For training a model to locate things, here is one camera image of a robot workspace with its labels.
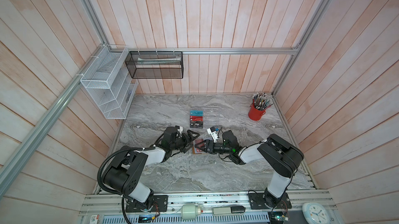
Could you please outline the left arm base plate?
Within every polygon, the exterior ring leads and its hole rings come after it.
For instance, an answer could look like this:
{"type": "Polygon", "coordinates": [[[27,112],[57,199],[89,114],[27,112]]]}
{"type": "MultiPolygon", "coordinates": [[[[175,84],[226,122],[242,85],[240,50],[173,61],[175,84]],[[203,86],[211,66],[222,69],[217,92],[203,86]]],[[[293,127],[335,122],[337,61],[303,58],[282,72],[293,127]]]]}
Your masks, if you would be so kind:
{"type": "Polygon", "coordinates": [[[125,211],[127,213],[166,212],[167,205],[168,195],[150,195],[144,203],[137,200],[127,200],[125,211]]]}

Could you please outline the brown leather card holder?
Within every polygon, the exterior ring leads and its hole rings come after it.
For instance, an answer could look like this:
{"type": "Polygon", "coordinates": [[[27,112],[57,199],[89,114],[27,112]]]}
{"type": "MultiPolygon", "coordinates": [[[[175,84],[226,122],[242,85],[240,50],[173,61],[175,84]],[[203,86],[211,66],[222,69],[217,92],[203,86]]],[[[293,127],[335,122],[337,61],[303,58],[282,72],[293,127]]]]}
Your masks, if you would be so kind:
{"type": "Polygon", "coordinates": [[[202,151],[204,148],[203,139],[195,139],[193,142],[192,152],[193,154],[204,154],[205,152],[202,151]]]}

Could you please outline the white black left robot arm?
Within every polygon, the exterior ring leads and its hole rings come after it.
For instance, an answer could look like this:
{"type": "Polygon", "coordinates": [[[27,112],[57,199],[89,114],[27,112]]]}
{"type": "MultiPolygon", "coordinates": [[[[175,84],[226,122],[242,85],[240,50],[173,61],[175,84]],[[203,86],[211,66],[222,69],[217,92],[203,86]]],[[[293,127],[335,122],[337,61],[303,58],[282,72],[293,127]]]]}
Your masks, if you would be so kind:
{"type": "Polygon", "coordinates": [[[183,131],[181,126],[170,126],[147,148],[123,146],[101,164],[97,173],[98,186],[129,201],[149,205],[153,190],[140,182],[144,168],[167,161],[174,151],[186,153],[199,136],[192,130],[183,131]]]}

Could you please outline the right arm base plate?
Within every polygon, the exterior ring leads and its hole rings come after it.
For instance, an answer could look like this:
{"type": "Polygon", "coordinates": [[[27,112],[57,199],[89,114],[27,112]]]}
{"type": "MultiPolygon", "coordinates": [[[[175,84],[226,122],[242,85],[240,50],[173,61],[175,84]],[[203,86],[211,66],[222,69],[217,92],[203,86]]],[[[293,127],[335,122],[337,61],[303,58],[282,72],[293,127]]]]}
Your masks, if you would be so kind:
{"type": "Polygon", "coordinates": [[[248,199],[251,209],[291,209],[291,200],[288,197],[287,192],[284,193],[280,198],[275,198],[273,195],[266,195],[264,193],[256,193],[255,191],[250,191],[248,193],[248,199]]]}

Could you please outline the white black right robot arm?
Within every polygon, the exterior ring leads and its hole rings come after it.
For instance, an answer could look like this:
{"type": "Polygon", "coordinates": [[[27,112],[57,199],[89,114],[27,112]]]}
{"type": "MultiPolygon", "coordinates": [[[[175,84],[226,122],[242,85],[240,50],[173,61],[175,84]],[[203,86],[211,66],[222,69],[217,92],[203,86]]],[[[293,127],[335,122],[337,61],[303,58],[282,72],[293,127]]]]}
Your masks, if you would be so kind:
{"type": "Polygon", "coordinates": [[[195,148],[209,154],[226,154],[234,164],[245,165],[256,160],[265,160],[274,169],[265,198],[280,200],[290,185],[294,174],[304,159],[304,154],[277,134],[250,146],[240,146],[232,131],[222,134],[223,142],[203,140],[195,148]]]}

